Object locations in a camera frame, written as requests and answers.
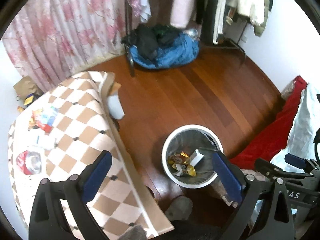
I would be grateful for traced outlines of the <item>red cola can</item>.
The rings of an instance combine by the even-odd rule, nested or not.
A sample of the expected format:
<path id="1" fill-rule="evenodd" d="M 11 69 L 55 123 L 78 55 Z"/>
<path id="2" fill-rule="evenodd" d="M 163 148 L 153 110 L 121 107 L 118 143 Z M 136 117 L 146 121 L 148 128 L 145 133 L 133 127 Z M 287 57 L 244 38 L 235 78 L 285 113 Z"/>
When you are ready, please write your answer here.
<path id="1" fill-rule="evenodd" d="M 39 174 L 42 170 L 41 155 L 37 152 L 24 151 L 20 153 L 16 158 L 16 164 L 27 176 Z"/>

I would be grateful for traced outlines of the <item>orange fries snack bag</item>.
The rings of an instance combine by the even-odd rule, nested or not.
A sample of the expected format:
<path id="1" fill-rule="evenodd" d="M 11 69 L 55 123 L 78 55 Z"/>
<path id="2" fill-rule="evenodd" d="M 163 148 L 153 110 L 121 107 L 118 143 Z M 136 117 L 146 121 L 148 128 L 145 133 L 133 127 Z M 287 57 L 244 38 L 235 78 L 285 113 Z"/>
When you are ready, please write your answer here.
<path id="1" fill-rule="evenodd" d="M 45 133 L 50 133 L 53 129 L 55 115 L 48 111 L 33 111 L 29 120 L 29 129 L 42 129 Z"/>

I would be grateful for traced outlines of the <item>white skincare box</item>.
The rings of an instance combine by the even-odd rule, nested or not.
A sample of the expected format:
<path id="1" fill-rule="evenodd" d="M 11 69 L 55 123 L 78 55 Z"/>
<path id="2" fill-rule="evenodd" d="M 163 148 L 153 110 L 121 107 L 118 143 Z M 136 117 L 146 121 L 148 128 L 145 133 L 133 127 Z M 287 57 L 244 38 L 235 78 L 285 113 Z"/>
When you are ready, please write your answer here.
<path id="1" fill-rule="evenodd" d="M 200 152 L 199 149 L 196 149 L 191 156 L 186 160 L 186 163 L 195 167 L 204 157 L 204 155 Z"/>

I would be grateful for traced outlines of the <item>yellow snack packet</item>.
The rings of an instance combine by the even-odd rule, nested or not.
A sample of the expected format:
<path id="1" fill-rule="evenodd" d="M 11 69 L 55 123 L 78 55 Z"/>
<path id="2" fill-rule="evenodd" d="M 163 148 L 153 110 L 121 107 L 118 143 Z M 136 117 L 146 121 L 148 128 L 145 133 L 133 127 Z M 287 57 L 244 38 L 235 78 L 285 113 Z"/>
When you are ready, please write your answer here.
<path id="1" fill-rule="evenodd" d="M 176 152 L 167 158 L 167 163 L 175 172 L 174 175 L 181 177 L 183 175 L 195 177 L 195 168 L 189 163 L 189 155 L 184 152 Z"/>

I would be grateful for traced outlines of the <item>red blue milk carton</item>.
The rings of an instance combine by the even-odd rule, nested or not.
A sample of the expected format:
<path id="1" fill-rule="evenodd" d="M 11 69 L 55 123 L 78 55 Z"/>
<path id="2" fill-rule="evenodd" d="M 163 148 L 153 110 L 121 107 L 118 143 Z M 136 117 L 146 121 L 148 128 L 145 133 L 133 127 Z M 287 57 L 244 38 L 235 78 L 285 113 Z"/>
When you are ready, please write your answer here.
<path id="1" fill-rule="evenodd" d="M 52 127 L 58 113 L 58 108 L 55 108 L 53 106 L 44 107 L 40 115 L 41 124 Z"/>

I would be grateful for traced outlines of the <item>white round trash bin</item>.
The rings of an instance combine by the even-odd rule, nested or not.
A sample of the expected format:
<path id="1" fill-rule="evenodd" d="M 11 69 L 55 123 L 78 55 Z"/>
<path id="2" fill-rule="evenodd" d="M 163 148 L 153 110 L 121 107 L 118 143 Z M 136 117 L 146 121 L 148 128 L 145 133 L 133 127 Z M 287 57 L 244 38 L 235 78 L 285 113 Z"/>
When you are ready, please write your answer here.
<path id="1" fill-rule="evenodd" d="M 217 135 L 200 125 L 175 129 L 162 148 L 162 165 L 167 176 L 186 189 L 200 189 L 216 178 L 213 153 L 223 152 Z"/>

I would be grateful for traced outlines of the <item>red bed sheet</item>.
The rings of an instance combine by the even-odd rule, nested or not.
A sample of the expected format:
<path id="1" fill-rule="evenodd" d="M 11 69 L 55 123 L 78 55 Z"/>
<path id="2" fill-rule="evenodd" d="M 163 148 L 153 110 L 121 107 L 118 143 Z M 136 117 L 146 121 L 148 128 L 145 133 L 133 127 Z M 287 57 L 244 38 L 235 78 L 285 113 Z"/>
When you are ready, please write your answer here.
<path id="1" fill-rule="evenodd" d="M 253 170 L 258 158 L 271 159 L 287 146 L 287 138 L 298 111 L 300 97 L 306 89 L 307 82 L 297 76 L 293 80 L 293 91 L 286 100 L 283 109 L 276 115 L 274 122 L 263 129 L 249 145 L 229 161 L 242 169 Z"/>

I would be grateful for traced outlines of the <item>light blue blanket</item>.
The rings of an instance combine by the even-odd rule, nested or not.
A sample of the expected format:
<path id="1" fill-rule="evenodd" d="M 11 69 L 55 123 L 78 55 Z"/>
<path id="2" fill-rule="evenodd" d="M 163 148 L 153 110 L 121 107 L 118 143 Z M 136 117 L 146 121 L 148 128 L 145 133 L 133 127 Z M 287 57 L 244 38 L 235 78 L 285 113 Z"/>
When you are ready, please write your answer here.
<path id="1" fill-rule="evenodd" d="M 313 140 L 319 129 L 319 100 L 317 95 L 319 95 L 319 88 L 313 84 L 308 84 L 306 89 L 302 91 L 298 111 L 288 135 L 287 145 L 270 161 L 284 171 L 303 172 L 285 162 L 285 155 L 288 153 L 304 159 L 316 159 Z"/>

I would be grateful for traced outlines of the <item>grey slipper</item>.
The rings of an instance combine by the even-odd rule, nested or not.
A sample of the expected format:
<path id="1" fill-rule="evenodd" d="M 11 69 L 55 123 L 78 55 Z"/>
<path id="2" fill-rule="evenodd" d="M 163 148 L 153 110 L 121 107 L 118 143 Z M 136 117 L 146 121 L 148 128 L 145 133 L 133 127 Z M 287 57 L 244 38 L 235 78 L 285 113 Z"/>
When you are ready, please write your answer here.
<path id="1" fill-rule="evenodd" d="M 170 221 L 188 220 L 192 210 L 192 200 L 185 196 L 179 196 L 172 201 L 167 211 L 165 211 L 165 215 Z"/>

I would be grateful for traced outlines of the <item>checkered printed tablecloth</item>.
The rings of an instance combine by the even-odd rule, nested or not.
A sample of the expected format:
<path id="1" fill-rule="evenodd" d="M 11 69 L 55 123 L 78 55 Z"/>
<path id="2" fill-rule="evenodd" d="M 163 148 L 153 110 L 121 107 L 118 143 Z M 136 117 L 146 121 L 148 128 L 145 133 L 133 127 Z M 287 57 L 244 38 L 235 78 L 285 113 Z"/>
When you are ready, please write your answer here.
<path id="1" fill-rule="evenodd" d="M 147 238 L 174 227 L 150 194 L 127 153 L 107 109 L 107 96 L 115 75 L 81 72 L 61 82 L 32 103 L 14 121 L 8 135 L 8 170 L 16 207 L 25 227 L 43 178 L 64 181 L 80 174 L 100 152 L 112 155 L 112 166 L 95 198 L 87 203 L 94 219 L 109 239 L 118 239 L 129 228 L 141 225 Z M 50 133 L 29 129 L 33 111 L 53 106 L 59 113 Z M 25 175 L 16 164 L 24 152 L 41 155 L 39 174 Z"/>

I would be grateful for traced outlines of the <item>brown paper bag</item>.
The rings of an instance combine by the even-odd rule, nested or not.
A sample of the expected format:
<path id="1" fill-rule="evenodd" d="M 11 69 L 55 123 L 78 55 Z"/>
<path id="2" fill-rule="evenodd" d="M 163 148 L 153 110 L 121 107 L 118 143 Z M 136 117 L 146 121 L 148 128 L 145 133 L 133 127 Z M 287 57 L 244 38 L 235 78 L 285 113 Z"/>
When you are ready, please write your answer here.
<path id="1" fill-rule="evenodd" d="M 21 100 L 25 100 L 30 94 L 35 94 L 38 96 L 43 95 L 43 91 L 38 87 L 38 85 L 29 76 L 23 77 L 18 83 L 13 86 L 17 96 Z"/>

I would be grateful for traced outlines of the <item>blue and black clothes pile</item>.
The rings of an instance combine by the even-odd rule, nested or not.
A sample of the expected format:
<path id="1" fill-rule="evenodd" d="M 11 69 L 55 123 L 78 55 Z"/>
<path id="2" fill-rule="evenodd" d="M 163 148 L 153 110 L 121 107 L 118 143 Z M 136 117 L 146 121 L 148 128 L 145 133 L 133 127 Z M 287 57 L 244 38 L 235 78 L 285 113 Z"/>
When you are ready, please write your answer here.
<path id="1" fill-rule="evenodd" d="M 198 31 L 169 25 L 148 27 L 139 24 L 121 40 L 130 64 L 158 70 L 179 67 L 194 61 L 200 50 Z"/>

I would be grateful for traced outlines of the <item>hanging clothes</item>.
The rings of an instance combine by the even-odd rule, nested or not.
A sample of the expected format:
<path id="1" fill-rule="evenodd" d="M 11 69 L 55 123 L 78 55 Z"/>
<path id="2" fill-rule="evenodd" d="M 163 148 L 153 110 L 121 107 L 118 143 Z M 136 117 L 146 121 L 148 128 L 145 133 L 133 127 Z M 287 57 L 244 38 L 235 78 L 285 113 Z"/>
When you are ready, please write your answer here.
<path id="1" fill-rule="evenodd" d="M 149 0 L 127 0 L 126 3 L 142 23 L 149 21 Z M 201 27 L 201 40 L 216 45 L 225 33 L 225 24 L 231 25 L 242 18 L 253 26 L 255 36 L 260 37 L 272 5 L 273 0 L 173 0 L 170 25 L 186 29 L 195 17 L 194 21 Z"/>

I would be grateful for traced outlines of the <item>black clothes rack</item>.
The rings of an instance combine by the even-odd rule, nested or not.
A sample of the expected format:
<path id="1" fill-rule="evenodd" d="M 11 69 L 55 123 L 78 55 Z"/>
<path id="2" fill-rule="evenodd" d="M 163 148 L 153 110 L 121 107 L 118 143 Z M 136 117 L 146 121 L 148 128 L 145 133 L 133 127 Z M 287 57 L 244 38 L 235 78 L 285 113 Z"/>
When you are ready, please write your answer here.
<path id="1" fill-rule="evenodd" d="M 129 48 L 129 42 L 128 38 L 129 35 L 132 31 L 132 7 L 129 3 L 129 0 L 124 0 L 125 1 L 125 34 L 126 36 L 124 37 L 124 41 L 122 43 L 124 44 L 125 52 L 126 52 L 126 58 L 129 64 L 129 71 L 131 77 L 135 77 L 135 62 L 132 58 L 132 54 L 130 52 Z M 241 48 L 240 45 L 238 45 L 236 42 L 234 42 L 232 39 L 227 38 L 225 36 L 222 36 L 216 45 L 211 45 L 212 48 L 217 48 L 217 49 L 232 49 L 232 50 L 238 50 L 242 53 L 242 61 L 240 64 L 243 64 L 246 60 L 246 53 L 243 48 Z"/>

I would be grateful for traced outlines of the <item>pink floral curtain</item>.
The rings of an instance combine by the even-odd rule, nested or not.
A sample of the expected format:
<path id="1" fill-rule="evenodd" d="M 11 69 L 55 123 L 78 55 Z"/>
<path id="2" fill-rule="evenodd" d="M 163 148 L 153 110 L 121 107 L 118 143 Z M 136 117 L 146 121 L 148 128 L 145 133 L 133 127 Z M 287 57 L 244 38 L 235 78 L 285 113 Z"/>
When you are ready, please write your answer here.
<path id="1" fill-rule="evenodd" d="M 46 92 L 124 52 L 124 0 L 29 0 L 2 38 L 12 64 Z"/>

